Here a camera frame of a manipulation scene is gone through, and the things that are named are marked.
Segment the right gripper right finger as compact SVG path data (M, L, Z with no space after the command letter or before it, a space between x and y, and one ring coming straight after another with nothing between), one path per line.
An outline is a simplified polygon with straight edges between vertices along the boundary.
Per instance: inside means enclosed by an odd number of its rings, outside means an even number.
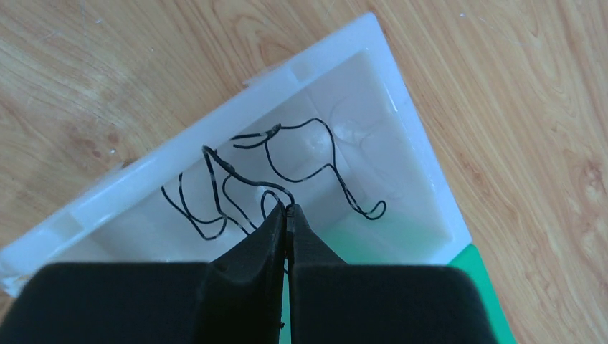
M480 293L442 265L349 264L287 209L293 343L495 343Z

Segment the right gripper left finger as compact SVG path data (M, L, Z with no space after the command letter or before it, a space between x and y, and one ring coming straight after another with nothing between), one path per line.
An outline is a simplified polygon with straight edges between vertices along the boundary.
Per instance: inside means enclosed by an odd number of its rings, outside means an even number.
M3 343L277 343L286 209L212 262L62 262L26 284Z

